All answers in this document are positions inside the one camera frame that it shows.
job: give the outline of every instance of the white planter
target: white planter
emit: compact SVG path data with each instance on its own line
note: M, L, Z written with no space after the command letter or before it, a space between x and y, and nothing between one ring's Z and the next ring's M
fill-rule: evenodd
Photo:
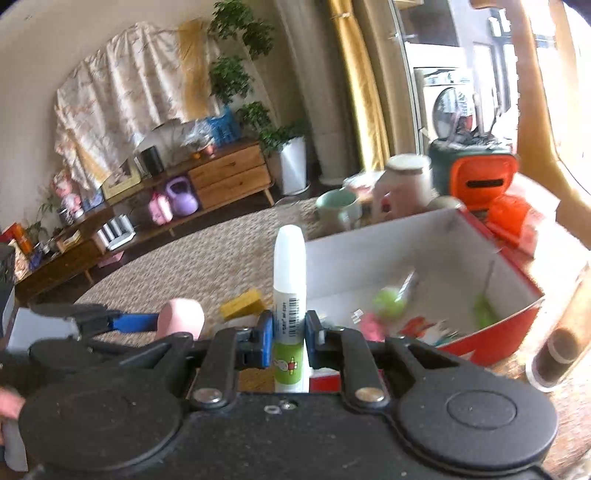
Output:
M269 159L269 170L282 195L294 195L307 187L306 140L292 139L283 150Z

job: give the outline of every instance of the pink watering can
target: pink watering can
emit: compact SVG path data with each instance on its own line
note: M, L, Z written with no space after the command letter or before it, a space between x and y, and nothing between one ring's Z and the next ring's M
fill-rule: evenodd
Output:
M170 180L166 185L166 195L170 199L175 215L186 217L197 212L199 208L199 203L191 192L191 184L186 177Z

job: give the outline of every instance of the mug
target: mug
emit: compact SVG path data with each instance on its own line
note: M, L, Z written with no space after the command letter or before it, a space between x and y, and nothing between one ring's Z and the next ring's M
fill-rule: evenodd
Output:
M331 190L316 200L320 223L327 235L358 228L361 222L361 202L353 192Z

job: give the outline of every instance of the human hand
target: human hand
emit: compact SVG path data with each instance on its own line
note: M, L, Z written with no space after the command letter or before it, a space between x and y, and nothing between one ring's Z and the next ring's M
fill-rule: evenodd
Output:
M18 420L24 404L25 399L18 393L0 387L0 417L2 419ZM0 445L4 445L2 432L0 432Z

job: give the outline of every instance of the plastic bag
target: plastic bag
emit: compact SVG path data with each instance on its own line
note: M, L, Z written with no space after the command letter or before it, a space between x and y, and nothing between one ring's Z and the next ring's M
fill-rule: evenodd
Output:
M181 147L186 147L191 153L207 148L214 143L211 125L207 120L196 120L193 127L184 136Z

